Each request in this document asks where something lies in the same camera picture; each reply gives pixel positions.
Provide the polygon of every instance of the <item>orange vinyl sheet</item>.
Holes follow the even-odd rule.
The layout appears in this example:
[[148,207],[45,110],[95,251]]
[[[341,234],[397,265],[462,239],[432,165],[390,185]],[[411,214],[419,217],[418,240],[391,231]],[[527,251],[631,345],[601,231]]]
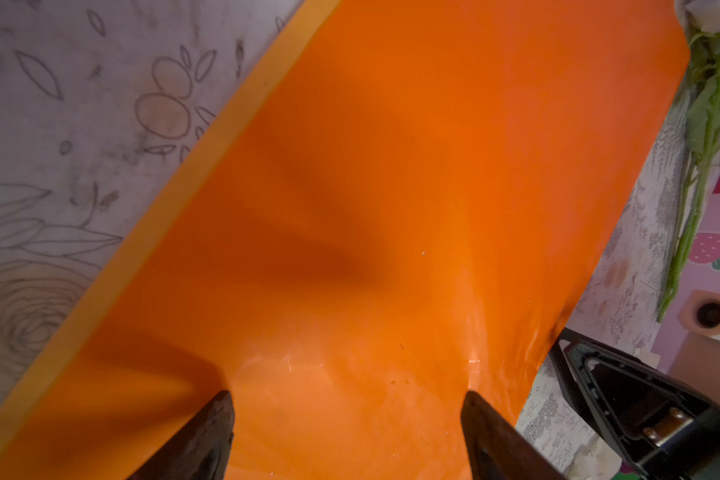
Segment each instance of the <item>orange vinyl sheet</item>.
[[468,478],[466,391],[517,419],[684,72],[672,1],[335,3],[12,392],[0,478],[125,478],[225,388],[227,478]]

